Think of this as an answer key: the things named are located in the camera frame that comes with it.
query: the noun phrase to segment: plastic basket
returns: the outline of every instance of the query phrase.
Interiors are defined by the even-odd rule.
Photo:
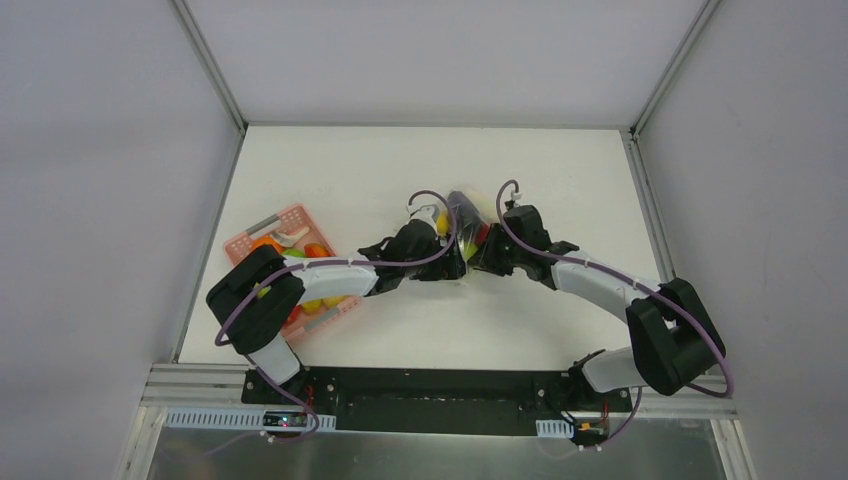
[[[250,247],[253,242],[267,235],[272,231],[279,231],[284,234],[297,232],[304,226],[309,227],[309,233],[298,241],[293,248],[303,250],[304,245],[308,243],[320,243],[327,248],[330,255],[336,255],[336,249],[330,244],[324,232],[318,228],[309,210],[301,204],[292,205],[279,213],[271,215],[262,220],[256,225],[248,228],[244,232],[227,240],[224,243],[224,253],[230,263],[235,266],[250,253]],[[341,303],[332,308],[327,308],[322,305],[321,308],[312,315],[307,315],[303,312],[298,315],[292,322],[283,326],[281,332],[283,337],[289,343],[298,343],[305,340],[309,336],[320,331],[330,323],[337,320],[342,315],[351,311],[354,307],[362,302],[362,297],[348,297]]]

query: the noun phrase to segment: black mounting plate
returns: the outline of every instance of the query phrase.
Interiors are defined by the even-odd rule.
[[[576,403],[563,372],[311,367],[284,385],[336,430],[535,436],[536,420],[560,411],[629,412],[629,392],[613,390]],[[291,405],[248,370],[242,403]]]

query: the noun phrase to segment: white tabletop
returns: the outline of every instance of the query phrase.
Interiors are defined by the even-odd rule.
[[[394,234],[414,191],[446,194],[468,184],[494,202],[510,178],[552,240],[658,278],[617,131],[250,127],[180,362],[246,363],[232,348],[214,346],[218,323],[205,296],[230,269],[223,243],[257,221],[303,203],[345,255]],[[454,282],[404,281],[295,351],[310,365],[544,370],[628,342],[625,325],[610,314],[516,269],[506,278],[474,272]]]

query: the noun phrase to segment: metal sheet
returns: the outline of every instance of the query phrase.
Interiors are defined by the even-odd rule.
[[[637,420],[600,453],[567,440],[382,433],[321,434],[269,445],[221,430],[164,428],[151,469],[157,480],[725,478],[709,421]]]

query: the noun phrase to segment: gray wall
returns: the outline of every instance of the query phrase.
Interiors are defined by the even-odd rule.
[[[0,1],[0,477],[115,474],[236,142],[164,0]]]
[[[631,125],[703,0],[190,0],[250,121]]]
[[[731,0],[642,138],[760,478],[848,468],[846,89],[848,3]]]

